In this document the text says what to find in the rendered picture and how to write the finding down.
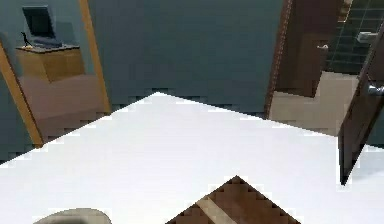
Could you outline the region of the brown wooden table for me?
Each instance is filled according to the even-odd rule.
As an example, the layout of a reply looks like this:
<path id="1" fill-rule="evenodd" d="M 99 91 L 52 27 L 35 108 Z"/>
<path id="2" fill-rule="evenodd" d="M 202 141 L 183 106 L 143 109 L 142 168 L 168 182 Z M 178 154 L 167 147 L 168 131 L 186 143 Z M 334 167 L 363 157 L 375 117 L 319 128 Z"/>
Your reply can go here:
<path id="1" fill-rule="evenodd" d="M 165 224 L 301 224 L 239 176 L 234 176 Z"/>

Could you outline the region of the dark brown cupboard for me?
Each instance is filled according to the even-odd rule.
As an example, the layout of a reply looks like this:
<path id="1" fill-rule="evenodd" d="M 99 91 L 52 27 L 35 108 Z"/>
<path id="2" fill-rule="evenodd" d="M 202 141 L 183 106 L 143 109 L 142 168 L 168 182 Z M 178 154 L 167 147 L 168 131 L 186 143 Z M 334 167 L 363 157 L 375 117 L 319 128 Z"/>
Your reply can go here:
<path id="1" fill-rule="evenodd" d="M 313 98 L 343 0 L 292 0 L 275 90 Z"/>

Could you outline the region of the wooden cabinet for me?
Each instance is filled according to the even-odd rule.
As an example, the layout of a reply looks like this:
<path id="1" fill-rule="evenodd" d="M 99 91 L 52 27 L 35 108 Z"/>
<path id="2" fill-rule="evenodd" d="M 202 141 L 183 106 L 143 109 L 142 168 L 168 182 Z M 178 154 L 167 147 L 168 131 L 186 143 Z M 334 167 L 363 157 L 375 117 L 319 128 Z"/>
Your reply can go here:
<path id="1" fill-rule="evenodd" d="M 24 76 L 39 78 L 49 83 L 85 73 L 79 46 L 17 47 L 16 55 Z"/>

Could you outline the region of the grey round object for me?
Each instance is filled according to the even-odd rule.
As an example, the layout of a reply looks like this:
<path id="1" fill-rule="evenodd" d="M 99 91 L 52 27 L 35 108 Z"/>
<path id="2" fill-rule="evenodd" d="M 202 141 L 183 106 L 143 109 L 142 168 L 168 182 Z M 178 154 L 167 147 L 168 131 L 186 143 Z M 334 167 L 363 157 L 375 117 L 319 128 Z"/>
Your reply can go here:
<path id="1" fill-rule="evenodd" d="M 112 224 L 112 221 L 100 210 L 76 208 L 53 213 L 33 224 Z"/>

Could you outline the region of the dark brown room door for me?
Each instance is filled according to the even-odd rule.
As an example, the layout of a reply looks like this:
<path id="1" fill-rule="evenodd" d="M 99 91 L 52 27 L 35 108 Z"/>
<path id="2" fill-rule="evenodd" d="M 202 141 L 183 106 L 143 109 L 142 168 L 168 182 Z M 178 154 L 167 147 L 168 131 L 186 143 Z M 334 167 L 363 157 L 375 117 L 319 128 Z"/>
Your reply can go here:
<path id="1" fill-rule="evenodd" d="M 384 96 L 371 96 L 368 85 L 384 85 L 384 22 L 358 77 L 358 85 L 338 133 L 340 183 L 345 185 L 382 108 Z"/>

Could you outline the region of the black television set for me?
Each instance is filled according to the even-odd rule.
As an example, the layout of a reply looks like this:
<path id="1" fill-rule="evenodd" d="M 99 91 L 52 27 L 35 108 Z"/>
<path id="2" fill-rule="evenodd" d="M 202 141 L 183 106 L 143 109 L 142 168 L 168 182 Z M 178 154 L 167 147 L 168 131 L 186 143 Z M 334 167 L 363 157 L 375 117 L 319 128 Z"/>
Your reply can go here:
<path id="1" fill-rule="evenodd" d="M 22 11 L 26 19 L 33 42 L 43 48 L 58 48 L 62 43 L 56 38 L 49 8 L 43 6 L 23 6 Z"/>

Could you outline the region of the silver wall fixture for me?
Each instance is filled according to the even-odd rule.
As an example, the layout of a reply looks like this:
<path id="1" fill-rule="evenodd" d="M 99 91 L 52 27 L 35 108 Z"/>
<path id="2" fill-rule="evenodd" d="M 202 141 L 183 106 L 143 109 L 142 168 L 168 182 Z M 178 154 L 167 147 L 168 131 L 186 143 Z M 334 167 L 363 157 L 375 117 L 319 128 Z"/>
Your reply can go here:
<path id="1" fill-rule="evenodd" d="M 372 43 L 377 37 L 377 33 L 359 32 L 356 39 L 359 43 Z"/>

